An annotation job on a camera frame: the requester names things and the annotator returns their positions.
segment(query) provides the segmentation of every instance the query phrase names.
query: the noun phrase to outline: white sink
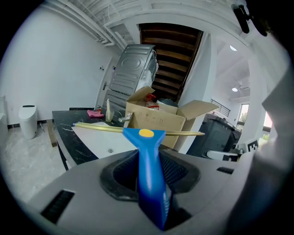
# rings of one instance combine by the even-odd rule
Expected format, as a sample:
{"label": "white sink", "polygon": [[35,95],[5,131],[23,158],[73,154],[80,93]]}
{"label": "white sink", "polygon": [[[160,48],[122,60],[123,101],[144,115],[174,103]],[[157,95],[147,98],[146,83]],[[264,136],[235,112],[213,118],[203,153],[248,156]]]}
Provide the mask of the white sink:
{"label": "white sink", "polygon": [[[103,122],[94,124],[109,126]],[[137,149],[122,133],[91,130],[81,127],[72,127],[72,129],[88,149],[98,158]]]}

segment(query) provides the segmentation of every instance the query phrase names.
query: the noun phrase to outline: blue handle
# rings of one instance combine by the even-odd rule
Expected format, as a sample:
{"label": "blue handle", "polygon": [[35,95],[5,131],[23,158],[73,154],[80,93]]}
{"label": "blue handle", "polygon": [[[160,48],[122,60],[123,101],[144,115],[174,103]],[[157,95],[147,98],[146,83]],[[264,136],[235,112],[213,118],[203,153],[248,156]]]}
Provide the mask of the blue handle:
{"label": "blue handle", "polygon": [[124,128],[123,135],[139,150],[139,206],[160,229],[164,229],[170,203],[158,147],[165,131]]}

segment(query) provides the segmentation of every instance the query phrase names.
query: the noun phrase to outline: pink cloth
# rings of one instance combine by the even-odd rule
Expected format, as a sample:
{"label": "pink cloth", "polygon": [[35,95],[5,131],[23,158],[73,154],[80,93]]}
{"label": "pink cloth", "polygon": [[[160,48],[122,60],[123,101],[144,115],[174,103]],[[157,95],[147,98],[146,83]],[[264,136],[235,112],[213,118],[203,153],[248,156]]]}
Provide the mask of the pink cloth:
{"label": "pink cloth", "polygon": [[102,118],[104,117],[104,114],[101,114],[100,112],[92,111],[92,110],[87,110],[88,115],[91,118]]}

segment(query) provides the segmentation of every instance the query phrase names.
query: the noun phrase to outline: ceiling light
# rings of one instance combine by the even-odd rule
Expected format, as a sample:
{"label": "ceiling light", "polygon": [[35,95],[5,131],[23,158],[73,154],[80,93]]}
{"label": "ceiling light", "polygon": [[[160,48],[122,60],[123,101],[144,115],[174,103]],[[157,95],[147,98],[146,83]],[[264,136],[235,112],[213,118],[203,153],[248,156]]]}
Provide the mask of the ceiling light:
{"label": "ceiling light", "polygon": [[231,45],[230,45],[230,48],[231,48],[233,51],[237,51],[237,49],[236,49],[235,47],[232,47]]}

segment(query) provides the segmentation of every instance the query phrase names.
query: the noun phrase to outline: floor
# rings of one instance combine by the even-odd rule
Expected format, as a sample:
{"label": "floor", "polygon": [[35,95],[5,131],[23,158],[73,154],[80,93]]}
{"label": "floor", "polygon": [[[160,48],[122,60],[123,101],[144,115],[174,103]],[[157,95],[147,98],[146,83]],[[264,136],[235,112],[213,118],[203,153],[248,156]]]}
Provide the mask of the floor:
{"label": "floor", "polygon": [[24,201],[65,172],[58,147],[52,147],[47,124],[35,138],[24,138],[20,128],[10,129],[0,156],[1,171],[12,194]]}

